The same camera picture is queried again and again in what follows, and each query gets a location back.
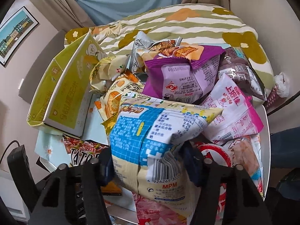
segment gray headboard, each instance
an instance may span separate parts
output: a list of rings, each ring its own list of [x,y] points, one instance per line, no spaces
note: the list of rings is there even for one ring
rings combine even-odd
[[[31,104],[35,91],[52,59],[64,49],[65,32],[59,31],[39,54],[19,90],[19,97]]]

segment wall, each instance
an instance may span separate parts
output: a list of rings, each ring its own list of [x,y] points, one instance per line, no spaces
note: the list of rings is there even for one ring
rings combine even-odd
[[[17,47],[6,68],[0,66],[0,155],[13,140],[25,145],[30,170],[37,182],[44,178],[47,172],[35,164],[38,159],[38,155],[34,153],[38,130],[26,122],[30,105],[18,96],[18,86],[40,52],[58,31],[29,0],[16,0],[1,25],[22,6],[25,6],[40,24]],[[9,171],[6,157],[13,148],[7,151],[3,159],[0,166],[2,170]]]
[[[286,0],[230,0],[231,10],[255,28],[274,71],[290,78],[290,96],[300,89],[300,21]],[[300,97],[268,117],[270,132],[300,126]]]

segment oishi logo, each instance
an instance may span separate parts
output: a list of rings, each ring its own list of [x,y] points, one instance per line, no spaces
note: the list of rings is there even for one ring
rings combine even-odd
[[[167,86],[166,89],[168,89],[171,92],[174,92],[177,89],[177,85],[175,85],[175,83],[173,83],[173,81],[171,81]]]

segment painting of buildings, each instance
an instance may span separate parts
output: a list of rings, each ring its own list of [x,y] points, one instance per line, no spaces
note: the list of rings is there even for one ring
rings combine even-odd
[[[0,62],[5,65],[25,36],[38,24],[25,7],[17,11],[0,28]]]

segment black cable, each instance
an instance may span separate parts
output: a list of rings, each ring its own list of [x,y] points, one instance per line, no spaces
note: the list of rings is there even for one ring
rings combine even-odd
[[[272,115],[273,113],[277,112],[281,108],[285,107],[286,105],[290,104],[293,100],[295,100],[298,96],[300,96],[300,91],[298,91],[295,95],[293,95],[291,98],[289,98],[286,102],[281,104],[279,107],[275,108],[273,111],[269,112],[267,116]]]
[[[1,157],[1,159],[0,159],[0,165],[1,165],[2,159],[3,159],[4,155],[5,155],[5,152],[6,152],[6,151],[8,150],[8,148],[9,148],[13,143],[15,143],[15,142],[18,144],[18,146],[20,146],[20,144],[19,144],[19,142],[18,142],[17,140],[13,140],[12,142],[10,142],[10,143],[8,144],[8,146],[6,147],[6,149],[4,150],[3,154],[2,154],[2,157]]]

